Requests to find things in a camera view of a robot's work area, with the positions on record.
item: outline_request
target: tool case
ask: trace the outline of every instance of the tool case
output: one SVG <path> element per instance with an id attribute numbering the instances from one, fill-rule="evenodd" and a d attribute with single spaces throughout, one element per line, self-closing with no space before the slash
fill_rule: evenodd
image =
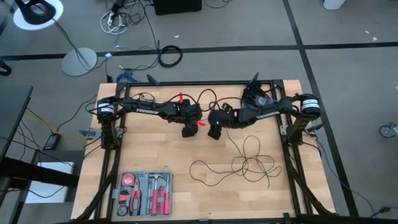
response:
<path id="1" fill-rule="evenodd" d="M 114 190 L 113 194 L 116 201 L 114 214 L 126 218 L 169 217 L 172 213 L 172 176 L 171 172 L 166 171 L 123 172 L 119 178 L 118 188 Z M 157 200 L 154 202 L 155 184 Z"/>

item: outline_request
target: red pliers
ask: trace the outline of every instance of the red pliers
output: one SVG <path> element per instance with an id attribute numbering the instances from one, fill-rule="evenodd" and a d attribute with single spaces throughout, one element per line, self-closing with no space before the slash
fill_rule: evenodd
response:
<path id="1" fill-rule="evenodd" d="M 131 192 L 129 211 L 130 215 L 138 216 L 141 214 L 141 191 L 139 190 L 138 178 L 136 178 L 136 183 Z"/>

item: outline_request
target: caster wheel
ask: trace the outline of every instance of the caster wheel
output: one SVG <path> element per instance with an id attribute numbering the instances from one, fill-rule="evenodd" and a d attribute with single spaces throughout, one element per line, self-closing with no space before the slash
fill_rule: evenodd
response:
<path id="1" fill-rule="evenodd" d="M 396 132 L 389 125 L 381 126 L 379 132 L 385 138 L 393 138 L 396 136 Z"/>

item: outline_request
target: wooden table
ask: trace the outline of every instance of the wooden table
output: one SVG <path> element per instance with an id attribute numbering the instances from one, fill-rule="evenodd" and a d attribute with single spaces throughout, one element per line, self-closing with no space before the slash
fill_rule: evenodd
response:
<path id="1" fill-rule="evenodd" d="M 285 80 L 287 96 L 301 93 L 298 80 Z M 140 92 L 149 92 L 156 97 L 156 101 L 163 102 L 171 96 L 183 92 L 192 95 L 195 99 L 205 88 L 213 89 L 218 98 L 228 96 L 240 97 L 242 85 L 216 86 L 142 86 L 131 88 L 130 95 Z M 101 84 L 98 99 L 113 96 L 116 84 Z M 203 109 L 207 108 L 214 96 L 206 92 L 200 99 Z M 226 100 L 232 107 L 239 107 L 238 100 Z M 100 128 L 96 117 L 93 117 L 92 128 Z M 172 187 L 172 215 L 170 220 L 197 220 L 197 219 L 230 219 L 230 218 L 275 218 L 288 212 L 294 217 L 294 209 L 289 190 L 289 183 L 285 169 L 282 146 L 279 136 L 279 127 L 275 118 L 267 118 L 244 129 L 230 129 L 232 140 L 242 150 L 244 139 L 249 135 L 257 136 L 261 141 L 260 154 L 272 156 L 275 166 L 281 166 L 282 172 L 278 177 L 270 178 L 270 187 L 266 178 L 252 183 L 237 175 L 225 178 L 215 187 L 207 187 L 190 177 L 189 167 L 193 161 L 203 160 L 217 171 L 231 169 L 231 162 L 239 152 L 228 139 L 224 129 L 220 140 L 207 136 L 209 126 L 199 127 L 195 137 L 182 138 L 182 124 L 167 123 L 166 121 L 148 114 L 129 113 L 126 115 L 127 132 L 123 137 L 119 174 L 128 170 L 167 170 L 173 172 Z M 316 145 L 315 139 L 304 136 L 307 143 Z M 99 142 L 87 147 L 86 153 L 98 146 Z M 249 138 L 246 143 L 248 156 L 255 155 L 258 142 Z M 322 161 L 318 151 L 308 145 L 299 147 L 303 169 L 307 184 L 324 206 L 334 211 L 330 191 L 326 181 Z M 101 175 L 101 166 L 104 150 L 97 149 L 83 162 L 80 181 L 73 205 L 72 218 L 79 216 L 95 195 Z M 270 159 L 261 159 L 266 167 L 271 166 Z M 251 162 L 254 170 L 259 170 Z M 210 172 L 203 164 L 196 164 L 192 168 L 193 175 L 201 178 L 207 184 L 214 184 L 222 178 L 221 174 Z M 260 174 L 248 174 L 250 179 L 258 179 Z M 106 213 L 108 193 L 104 196 L 101 216 Z M 300 198 L 300 205 L 304 210 L 304 202 Z M 113 221 L 129 221 L 129 218 L 118 218 L 113 212 Z M 156 218 L 140 218 L 138 220 L 156 220 Z"/>

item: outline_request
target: concrete floor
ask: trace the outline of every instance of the concrete floor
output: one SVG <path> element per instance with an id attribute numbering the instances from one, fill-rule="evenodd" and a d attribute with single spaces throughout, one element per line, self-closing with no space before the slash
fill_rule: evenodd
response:
<path id="1" fill-rule="evenodd" d="M 104 0 L 62 2 L 65 12 L 59 23 L 77 46 L 89 47 L 96 52 L 116 50 L 116 37 L 105 34 L 98 24 L 106 12 Z M 337 11 L 325 10 L 321 0 L 290 0 L 289 3 L 305 45 L 398 42 L 397 1 L 347 0 Z M 234 0 L 222 9 L 203 6 L 200 12 L 168 16 L 156 16 L 148 7 L 147 14 L 161 46 L 174 44 L 181 48 L 197 48 L 296 44 L 282 0 Z M 0 35 L 0 56 L 65 54 L 71 50 L 55 27 L 28 32 L 18 29 L 12 17 L 8 17 L 9 22 Z M 152 46 L 150 35 L 149 26 L 143 20 L 122 34 L 118 44 L 132 49 Z M 398 106 L 394 103 L 398 93 L 398 48 L 307 50 L 306 53 L 352 189 L 365 196 L 376 210 L 383 206 L 398 206 L 398 151 L 395 151 L 398 138 L 384 139 L 378 133 L 381 125 L 398 122 Z M 165 60 L 171 61 L 175 57 L 166 55 Z M 154 55 L 113 57 L 107 62 L 107 73 L 116 78 L 122 72 L 119 65 L 149 65 L 154 59 Z M 98 85 L 106 81 L 105 66 L 85 76 L 72 78 L 62 73 L 61 59 L 7 63 L 13 73 L 9 77 L 0 77 L 0 84 L 32 85 L 34 90 L 29 107 L 52 126 L 71 117 L 75 108 L 96 94 Z M 146 74 L 150 73 L 159 81 L 247 80 L 257 71 L 261 79 L 299 79 L 304 91 L 312 91 L 298 50 L 188 53 L 174 68 L 158 66 L 146 72 L 136 72 L 134 77 L 145 81 Z M 43 145 L 49 131 L 30 117 L 25 117 L 24 121 Z M 91 116 L 81 112 L 62 131 L 76 134 L 78 130 L 87 128 L 90 121 Z M 327 145 L 323 132 L 320 133 L 320 141 Z M 81 150 L 81 147 L 79 142 L 63 139 L 59 150 Z M 331 158 L 329 148 L 326 150 Z M 9 156 L 17 157 L 21 153 L 22 149 L 14 145 L 9 150 Z M 347 215 L 339 182 L 326 165 L 325 172 L 336 211 Z M 10 205 L 15 197 L 16 194 L 9 194 L 6 203 Z M 372 215 L 369 205 L 361 197 L 354 195 L 354 198 L 361 216 Z M 63 210 L 62 215 L 55 216 L 54 211 L 60 210 Z M 19 223 L 65 222 L 71 210 L 72 202 L 26 205 Z M 0 216 L 7 217 L 9 212 L 10 208 L 4 204 Z M 398 210 L 378 217 L 398 218 Z"/>

